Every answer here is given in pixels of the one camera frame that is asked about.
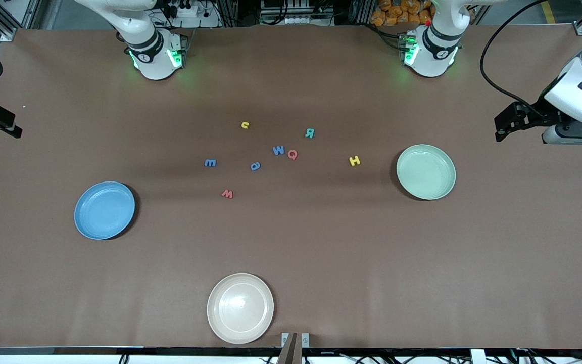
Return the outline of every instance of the blue letter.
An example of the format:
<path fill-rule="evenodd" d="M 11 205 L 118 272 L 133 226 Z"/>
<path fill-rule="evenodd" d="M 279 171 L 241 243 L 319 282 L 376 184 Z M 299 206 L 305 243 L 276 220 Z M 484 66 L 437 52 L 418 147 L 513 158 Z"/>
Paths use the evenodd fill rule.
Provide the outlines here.
<path fill-rule="evenodd" d="M 284 154 L 284 145 L 273 147 L 273 153 L 275 153 L 275 155 Z"/>

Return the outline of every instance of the brown table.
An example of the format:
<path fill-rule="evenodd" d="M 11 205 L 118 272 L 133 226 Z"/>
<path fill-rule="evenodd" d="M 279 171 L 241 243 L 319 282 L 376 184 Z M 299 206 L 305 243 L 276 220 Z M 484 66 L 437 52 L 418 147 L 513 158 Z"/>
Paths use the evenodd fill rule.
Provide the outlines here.
<path fill-rule="evenodd" d="M 291 330 L 314 346 L 582 346 L 582 147 L 543 129 L 495 143 L 511 101 L 478 70 L 494 30 L 471 27 L 435 79 L 365 28 L 199 30 L 164 81 L 113 31 L 19 32 L 0 51 L 0 104 L 24 129 L 0 132 L 0 346 L 226 345 L 206 300 L 241 271 L 275 297 L 251 346 Z M 570 26 L 510 27 L 487 72 L 533 101 L 581 46 Z M 455 161 L 441 200 L 398 188 L 416 143 Z M 103 180 L 140 210 L 98 242 L 73 209 Z"/>

